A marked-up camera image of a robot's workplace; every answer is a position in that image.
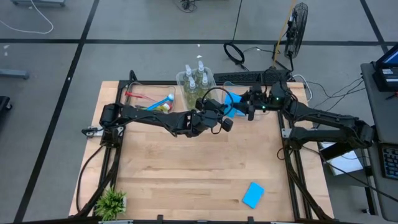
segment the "wooden table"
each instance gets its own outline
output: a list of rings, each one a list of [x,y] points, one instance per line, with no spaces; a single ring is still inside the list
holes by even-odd
[[[103,82],[92,125],[97,126],[103,106],[114,103],[118,82]],[[306,102],[301,83],[289,83]],[[138,86],[143,91],[151,87]],[[183,111],[176,91],[174,111]],[[311,127],[302,121],[297,126]],[[82,165],[99,147],[100,138],[89,139]],[[306,145],[317,149],[314,142]],[[127,192],[127,208],[120,219],[293,221],[285,162],[276,154],[282,147],[276,112],[257,121],[234,119],[232,130],[197,138],[173,137],[164,128],[140,123],[127,126],[116,188]],[[320,158],[301,150],[307,189],[325,213],[333,217]],[[81,181],[80,206],[96,190],[103,162],[102,150],[87,166]],[[265,188],[255,209],[242,203],[251,182]],[[301,193],[296,188],[300,216],[305,217]],[[75,196],[70,214],[76,213]]]

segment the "small green plant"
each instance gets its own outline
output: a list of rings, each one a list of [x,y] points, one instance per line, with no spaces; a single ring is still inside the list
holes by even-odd
[[[125,211],[123,202],[125,195],[125,192],[115,192],[110,188],[97,201],[95,213],[101,216],[103,221],[116,220],[117,215]]]

